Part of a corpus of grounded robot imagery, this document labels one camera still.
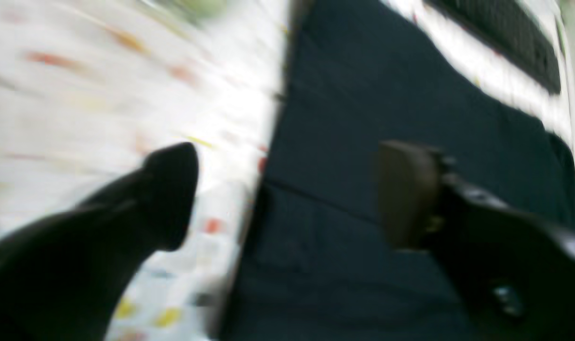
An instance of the metal rivet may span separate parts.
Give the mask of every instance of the metal rivet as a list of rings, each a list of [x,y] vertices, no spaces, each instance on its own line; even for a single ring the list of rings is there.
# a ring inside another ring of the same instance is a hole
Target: metal rivet
[[[521,317],[525,313],[523,301],[516,293],[514,288],[508,285],[495,287],[493,294],[497,298],[502,313],[511,317]]]

